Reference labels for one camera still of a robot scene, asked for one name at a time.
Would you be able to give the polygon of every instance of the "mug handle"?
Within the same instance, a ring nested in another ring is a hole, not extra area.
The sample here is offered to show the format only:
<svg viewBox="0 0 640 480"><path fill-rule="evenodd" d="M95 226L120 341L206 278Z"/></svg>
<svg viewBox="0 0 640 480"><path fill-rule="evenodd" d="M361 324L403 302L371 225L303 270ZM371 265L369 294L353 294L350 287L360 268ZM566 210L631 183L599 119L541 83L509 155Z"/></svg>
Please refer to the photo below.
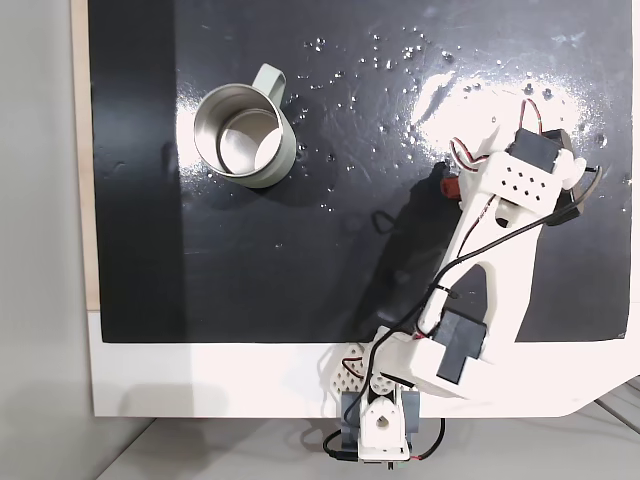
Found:
<svg viewBox="0 0 640 480"><path fill-rule="evenodd" d="M253 87L264 93L278 107L282 103L286 84L287 80L284 77L284 73L268 63L260 67L260 71L253 81Z"/></svg>

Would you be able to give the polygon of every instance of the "black mat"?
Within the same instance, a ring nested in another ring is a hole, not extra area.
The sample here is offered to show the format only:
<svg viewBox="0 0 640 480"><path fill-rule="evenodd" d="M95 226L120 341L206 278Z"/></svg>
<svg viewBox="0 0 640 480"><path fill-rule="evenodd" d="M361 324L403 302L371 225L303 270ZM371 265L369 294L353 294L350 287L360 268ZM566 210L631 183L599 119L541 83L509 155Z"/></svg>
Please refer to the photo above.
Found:
<svg viewBox="0 0 640 480"><path fill-rule="evenodd" d="M452 95L474 94L462 93L462 78L475 75L485 89L531 72L536 93L562 87L577 102L576 149L606 169L583 217L543 230L519 341L624 335L629 0L89 7L106 342L369 340L398 319L424 291L459 217L439 191L450 159L428 135L404 134L424 81L449 71L426 117L437 118ZM176 138L176 112L219 85L251 83L263 62L283 70L287 95L297 95L284 111L306 149L290 178L251 191L178 157L190 134ZM482 313L481 281L478 272L465 278L459 308Z"/></svg>

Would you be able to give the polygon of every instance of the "mug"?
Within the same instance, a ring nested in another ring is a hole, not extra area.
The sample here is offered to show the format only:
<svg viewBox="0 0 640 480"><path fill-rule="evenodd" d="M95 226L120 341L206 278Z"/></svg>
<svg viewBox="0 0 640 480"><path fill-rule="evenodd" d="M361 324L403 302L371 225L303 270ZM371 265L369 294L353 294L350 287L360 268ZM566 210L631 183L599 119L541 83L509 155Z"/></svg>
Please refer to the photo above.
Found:
<svg viewBox="0 0 640 480"><path fill-rule="evenodd" d="M280 110L285 85L284 74L265 63L252 85L223 85L202 99L194 140L215 172L249 188L269 187L289 173L296 137Z"/></svg>

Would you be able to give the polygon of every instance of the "water droplet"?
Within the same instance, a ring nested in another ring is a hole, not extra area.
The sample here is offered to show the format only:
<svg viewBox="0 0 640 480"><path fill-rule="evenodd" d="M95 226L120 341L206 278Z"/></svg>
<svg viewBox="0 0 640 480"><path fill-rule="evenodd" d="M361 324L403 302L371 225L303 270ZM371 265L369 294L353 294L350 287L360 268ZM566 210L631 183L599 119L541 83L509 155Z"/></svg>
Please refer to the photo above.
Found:
<svg viewBox="0 0 640 480"><path fill-rule="evenodd" d="M604 148L607 146L608 143L608 139L607 136L604 133L598 133L595 136L595 141L596 141L596 145L598 145L600 148Z"/></svg>

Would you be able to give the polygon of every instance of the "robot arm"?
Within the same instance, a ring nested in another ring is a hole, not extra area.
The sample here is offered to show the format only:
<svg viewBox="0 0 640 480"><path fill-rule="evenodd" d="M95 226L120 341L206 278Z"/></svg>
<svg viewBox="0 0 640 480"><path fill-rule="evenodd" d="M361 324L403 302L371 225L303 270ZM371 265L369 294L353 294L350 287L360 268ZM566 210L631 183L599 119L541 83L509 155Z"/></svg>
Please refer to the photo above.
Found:
<svg viewBox="0 0 640 480"><path fill-rule="evenodd" d="M363 353L373 362L366 365L371 375L365 378L364 393L343 397L343 404L357 407L344 417L354 439L354 432L358 434L352 448L361 460L410 458L410 427L416 423L419 404L416 409L414 399L410 406L406 402L411 393L419 398L411 391L414 387L432 395L474 400L487 392L495 395L491 386L498 384L494 380L501 363L509 361L529 305L542 224L557 225L576 216L576 203L581 202L571 202L572 188L586 162L574 159L566 134L536 135L520 129L506 145L495 140L501 136L493 136L482 163L469 155L469 168L459 178L463 213L437 285L430 286L417 333L390 334L381 327ZM486 272L488 308L483 319L445 307L455 283L474 265ZM386 391L380 381L388 386Z"/></svg>

